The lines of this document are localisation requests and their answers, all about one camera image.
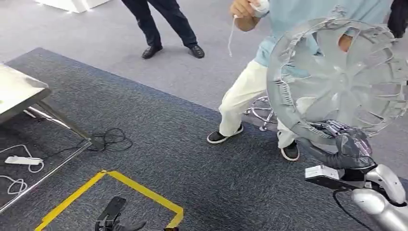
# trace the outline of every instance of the table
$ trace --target table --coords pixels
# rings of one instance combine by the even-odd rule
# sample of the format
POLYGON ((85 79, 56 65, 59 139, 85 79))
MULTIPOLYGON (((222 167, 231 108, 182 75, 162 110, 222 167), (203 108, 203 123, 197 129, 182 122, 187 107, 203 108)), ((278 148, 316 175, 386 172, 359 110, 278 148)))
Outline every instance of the table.
POLYGON ((82 13, 109 0, 35 0, 38 3, 60 8, 69 12, 82 13))
POLYGON ((39 181, 2 206, 0 208, 0 214, 91 145, 99 150, 103 149, 102 143, 96 141, 87 132, 66 118, 62 113, 53 109, 43 101, 50 94, 51 89, 46 83, 14 70, 9 66, 0 64, 0 123, 9 120, 19 113, 26 112, 31 116, 44 118, 50 122, 58 124, 65 129, 76 133, 87 141, 84 146, 69 155, 69 157, 48 172, 39 181))

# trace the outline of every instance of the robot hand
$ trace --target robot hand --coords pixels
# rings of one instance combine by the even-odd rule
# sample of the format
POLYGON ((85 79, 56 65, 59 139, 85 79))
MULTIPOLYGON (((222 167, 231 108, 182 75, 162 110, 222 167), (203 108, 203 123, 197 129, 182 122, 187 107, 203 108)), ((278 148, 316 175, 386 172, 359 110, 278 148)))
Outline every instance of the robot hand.
POLYGON ((326 120, 312 125, 336 139, 338 152, 335 154, 316 147, 305 138, 298 139, 324 165, 334 169, 362 169, 375 165, 370 157, 372 149, 367 136, 360 129, 335 120, 326 120))

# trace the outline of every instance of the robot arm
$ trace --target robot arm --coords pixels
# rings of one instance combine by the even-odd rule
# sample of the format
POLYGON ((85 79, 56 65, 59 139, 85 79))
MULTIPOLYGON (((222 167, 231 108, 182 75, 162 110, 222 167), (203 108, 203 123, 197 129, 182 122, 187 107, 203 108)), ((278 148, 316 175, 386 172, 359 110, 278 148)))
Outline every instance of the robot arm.
MULTIPOLYGON (((408 231, 408 205, 406 192, 398 176, 385 165, 377 165, 371 158, 372 150, 367 136, 358 128, 338 121, 328 120, 313 124, 336 139, 338 152, 329 153, 314 146, 307 139, 299 139, 309 152, 324 165, 334 169, 345 169, 351 175, 364 176, 364 182, 353 189, 352 200, 385 231, 408 231)), ((327 180, 327 185, 336 185, 327 180)), ((324 180, 310 180, 324 185, 324 180)))
POLYGON ((313 123, 313 125, 336 139, 338 152, 329 153, 304 138, 299 138, 298 141, 324 165, 334 169, 364 169, 375 165, 371 158, 372 149, 367 136, 360 129, 334 120, 313 123))

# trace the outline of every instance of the white pants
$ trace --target white pants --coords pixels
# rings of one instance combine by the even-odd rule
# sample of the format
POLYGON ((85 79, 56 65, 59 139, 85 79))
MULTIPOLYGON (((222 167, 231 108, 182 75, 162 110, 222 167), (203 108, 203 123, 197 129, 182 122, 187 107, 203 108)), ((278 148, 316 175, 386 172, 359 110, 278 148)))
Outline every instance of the white pants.
MULTIPOLYGON (((219 132, 232 136, 240 127, 242 112, 248 109, 253 98, 266 92, 268 68, 251 61, 242 71, 234 85, 225 93, 219 111, 222 116, 219 132)), ((289 146, 297 137, 278 120, 278 147, 289 146)))

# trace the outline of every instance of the person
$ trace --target person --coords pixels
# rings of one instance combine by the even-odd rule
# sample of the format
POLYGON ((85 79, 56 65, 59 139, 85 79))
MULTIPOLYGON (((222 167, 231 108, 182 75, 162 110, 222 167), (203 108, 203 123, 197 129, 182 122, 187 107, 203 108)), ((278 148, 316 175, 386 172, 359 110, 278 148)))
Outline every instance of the person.
POLYGON ((184 46, 191 50, 193 56, 199 59, 204 58, 205 53, 198 45, 196 35, 176 0, 122 0, 122 2, 138 20, 139 28, 143 31, 149 45, 143 52, 143 59, 150 59, 163 49, 160 33, 148 2, 168 21, 183 41, 184 46))
MULTIPOLYGON (((387 0, 269 0, 269 12, 254 17, 251 4, 258 6, 257 0, 234 0, 230 13, 236 15, 235 25, 242 31, 251 31, 262 18, 270 20, 272 34, 259 45, 256 57, 236 79, 225 93, 219 111, 222 119, 218 130, 208 135, 207 141, 218 144, 243 131, 241 115, 253 98, 266 91, 269 57, 277 40, 291 28, 308 20, 324 17, 341 17, 360 20, 369 24, 379 24, 390 9, 387 0)), ((339 39, 340 48, 346 52, 352 37, 343 35, 339 39)), ((297 107, 308 107, 298 102, 297 107)), ((296 135, 287 129, 278 119, 278 148, 289 161, 299 158, 296 135)))
POLYGON ((402 38, 408 26, 408 0, 394 0, 387 22, 394 37, 402 38))

